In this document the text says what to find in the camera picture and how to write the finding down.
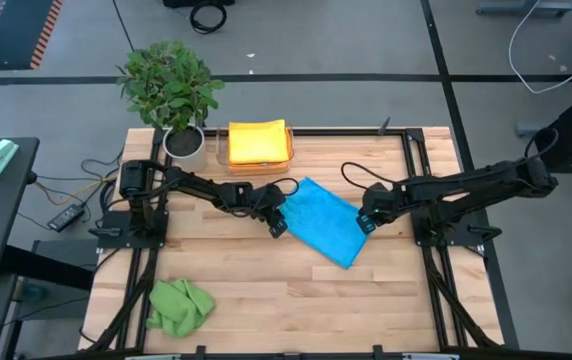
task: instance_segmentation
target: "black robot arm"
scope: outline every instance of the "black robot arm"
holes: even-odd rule
[[[150,172],[160,172],[163,180],[156,189],[147,191]],[[155,229],[155,210],[150,200],[164,192],[180,191],[204,199],[215,208],[236,217],[249,216],[269,226],[270,234],[277,238],[284,233],[287,225],[278,207],[286,201],[286,196],[275,183],[268,183],[254,189],[249,182],[226,182],[217,184],[179,167],[165,167],[150,160],[133,160],[123,164],[119,193],[128,199],[135,221],[145,229]]]
[[[556,186],[557,180],[539,157],[502,161],[445,177],[417,176],[393,182],[392,190],[378,182],[364,193],[357,222],[364,233],[370,233],[413,210],[429,208],[430,227],[439,230],[512,197],[547,196]],[[452,195],[461,196],[446,199]]]

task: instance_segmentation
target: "potted plant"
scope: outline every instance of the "potted plant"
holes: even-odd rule
[[[202,127],[208,108],[217,109],[213,90],[224,88],[221,80],[211,80],[210,70],[195,52],[181,42],[162,42],[149,49],[128,54],[124,75],[118,80],[122,96],[145,124],[165,131],[166,153],[182,168],[198,171],[206,167],[206,146]]]

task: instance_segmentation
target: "white pot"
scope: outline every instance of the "white pot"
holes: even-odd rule
[[[167,129],[166,133],[164,134],[164,141],[162,142],[162,145],[164,146],[164,151],[166,152],[166,154],[168,154],[168,156],[177,160],[177,162],[179,162],[179,166],[184,171],[196,172],[204,170],[206,166],[208,166],[208,156],[206,154],[206,138],[204,137],[204,132],[202,131],[201,128],[195,127],[193,124],[189,124],[188,126],[197,129],[197,131],[199,131],[199,134],[202,136],[202,143],[199,145],[197,151],[186,156],[177,156],[168,151],[168,148],[166,147],[166,139],[168,139],[168,135],[170,134],[170,129]]]

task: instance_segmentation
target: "green leaves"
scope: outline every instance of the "green leaves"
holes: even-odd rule
[[[213,90],[221,80],[211,80],[210,70],[195,52],[181,42],[161,42],[128,54],[128,62],[116,66],[122,96],[127,94],[129,112],[139,113],[145,124],[156,128],[185,129],[190,121],[201,124],[208,108],[217,109]]]

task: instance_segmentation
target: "white cable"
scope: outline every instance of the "white cable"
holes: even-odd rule
[[[566,83],[568,83],[569,81],[572,80],[572,76],[569,77],[568,79],[560,82],[559,84],[553,85],[551,87],[545,88],[545,89],[541,89],[541,90],[533,90],[528,83],[526,82],[526,80],[524,80],[524,78],[522,77],[522,75],[517,71],[517,69],[515,69],[515,65],[513,65],[513,42],[515,41],[515,36],[517,36],[517,32],[519,32],[519,29],[522,27],[522,25],[524,25],[524,22],[526,22],[526,20],[528,19],[528,17],[530,16],[530,14],[533,13],[533,11],[537,8],[537,5],[539,5],[539,2],[541,0],[537,0],[537,2],[535,3],[535,5],[533,5],[533,8],[530,9],[530,11],[528,12],[528,14],[526,14],[526,16],[524,17],[524,19],[519,23],[519,25],[517,25],[517,28],[515,29],[515,32],[513,32],[513,36],[510,38],[510,44],[508,45],[508,62],[510,63],[510,68],[513,69],[513,72],[515,73],[515,75],[517,75],[517,77],[519,77],[519,80],[522,81],[522,83],[524,83],[524,86],[526,86],[526,88],[533,94],[541,94],[544,93],[546,91],[550,91],[553,89],[557,89],[558,87],[565,85]]]

